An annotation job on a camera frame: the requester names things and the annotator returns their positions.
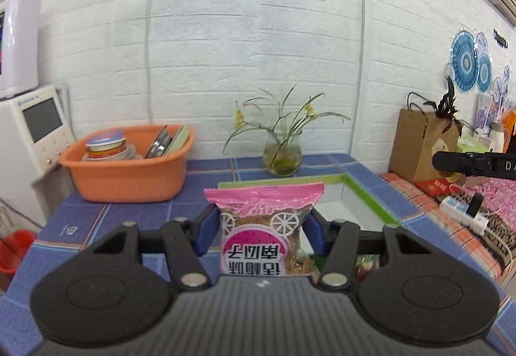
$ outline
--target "glass vase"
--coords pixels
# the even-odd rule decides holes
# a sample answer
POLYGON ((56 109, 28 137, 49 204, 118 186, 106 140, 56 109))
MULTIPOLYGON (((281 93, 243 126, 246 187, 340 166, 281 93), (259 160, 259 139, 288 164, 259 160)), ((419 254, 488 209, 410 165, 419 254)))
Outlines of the glass vase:
POLYGON ((292 135, 287 141, 278 134, 269 133, 267 136, 263 152, 263 164, 267 171, 278 177, 288 177, 295 173, 303 159, 299 135, 292 135))

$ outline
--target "wall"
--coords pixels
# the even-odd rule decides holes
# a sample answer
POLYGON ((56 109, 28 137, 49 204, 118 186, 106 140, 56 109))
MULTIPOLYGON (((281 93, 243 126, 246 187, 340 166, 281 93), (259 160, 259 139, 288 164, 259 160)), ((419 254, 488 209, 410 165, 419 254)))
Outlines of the wall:
MULTIPOLYGON (((444 75, 454 35, 462 28, 485 31, 495 77, 514 58, 516 34, 486 0, 372 0, 371 19, 366 108, 354 155, 381 172, 389 163, 398 112, 406 107, 407 93, 417 91, 439 101, 446 91, 444 75), (497 45, 493 29, 507 39, 509 49, 497 45)), ((457 95, 459 117, 471 123, 477 93, 457 95)))
MULTIPOLYGON (((256 87, 293 101, 326 92, 324 108, 353 117, 361 0, 42 0, 39 70, 70 87, 76 135, 147 120, 145 25, 155 122, 196 127, 195 156, 220 157, 235 100, 256 87)), ((351 124, 317 123, 306 152, 349 151, 351 124)), ((263 151, 264 136, 230 153, 263 151)))
MULTIPOLYGON (((150 112, 157 122, 193 124, 195 157, 221 156, 236 99, 257 86, 285 92, 295 81, 296 100, 324 90, 321 108, 356 117, 352 153, 375 171, 386 170, 407 92, 440 99, 445 91, 457 31, 490 37, 496 28, 508 40, 503 50, 489 38, 495 74, 516 41, 485 0, 42 0, 42 25, 40 78, 69 84, 77 135, 147 120, 147 61, 150 112), (355 116, 362 2, 364 106, 355 116)), ((461 117, 471 120, 475 107, 474 92, 459 96, 461 117)), ((306 152, 350 151, 351 124, 316 129, 303 135, 306 152)), ((255 135, 230 153, 262 149, 255 135)))

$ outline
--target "screw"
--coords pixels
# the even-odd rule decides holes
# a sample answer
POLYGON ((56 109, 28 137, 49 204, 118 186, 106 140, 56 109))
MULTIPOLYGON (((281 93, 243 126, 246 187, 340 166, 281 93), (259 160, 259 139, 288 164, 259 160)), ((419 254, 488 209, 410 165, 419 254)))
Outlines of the screw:
POLYGON ((348 283, 348 278, 342 273, 326 273, 321 281, 328 286, 339 287, 348 283))
POLYGON ((201 273, 186 273, 181 276, 181 283, 190 287, 199 287, 204 285, 208 279, 201 273))

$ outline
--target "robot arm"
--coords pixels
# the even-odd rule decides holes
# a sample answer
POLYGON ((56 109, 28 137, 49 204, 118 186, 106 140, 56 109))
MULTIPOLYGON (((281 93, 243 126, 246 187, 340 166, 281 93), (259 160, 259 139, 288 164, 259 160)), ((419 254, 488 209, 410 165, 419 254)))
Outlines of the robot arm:
POLYGON ((516 154, 437 152, 432 159, 438 171, 516 180, 516 154))

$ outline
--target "blue tile countertop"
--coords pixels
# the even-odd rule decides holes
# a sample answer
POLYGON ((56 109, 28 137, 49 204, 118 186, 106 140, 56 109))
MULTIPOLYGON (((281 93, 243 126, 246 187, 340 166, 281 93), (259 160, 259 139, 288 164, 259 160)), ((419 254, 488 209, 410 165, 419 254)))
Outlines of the blue tile countertop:
MULTIPOLYGON (((378 203, 382 204, 394 219, 416 234, 424 237, 456 258, 462 258, 463 250, 423 214, 418 214, 399 192, 362 164, 343 153, 331 155, 307 155, 294 177, 322 174, 347 173, 360 184, 378 203), (415 221, 425 219, 427 227, 419 230, 415 221)), ((47 273, 73 257, 78 251, 101 238, 124 221, 135 221, 141 230, 153 230, 177 216, 190 219, 207 205, 203 189, 216 188, 219 182, 247 181, 271 178, 263 169, 261 158, 233 158, 189 161, 185 184, 172 200, 148 204, 113 204, 86 202, 77 192, 57 209, 44 230, 38 236, 19 267, 7 293, 0 300, 0 346, 12 356, 25 356, 38 347, 42 338, 30 315, 29 295, 32 288, 47 273)), ((217 239, 213 246, 219 245, 217 239)), ((219 273, 217 252, 201 257, 210 277, 215 280, 219 273)), ((144 255, 144 265, 168 279, 166 263, 162 255, 144 255)), ((466 262, 481 271, 470 259, 466 262)), ((512 300, 499 289, 503 305, 496 334, 489 334, 488 341, 504 354, 514 354, 516 310, 512 300)))

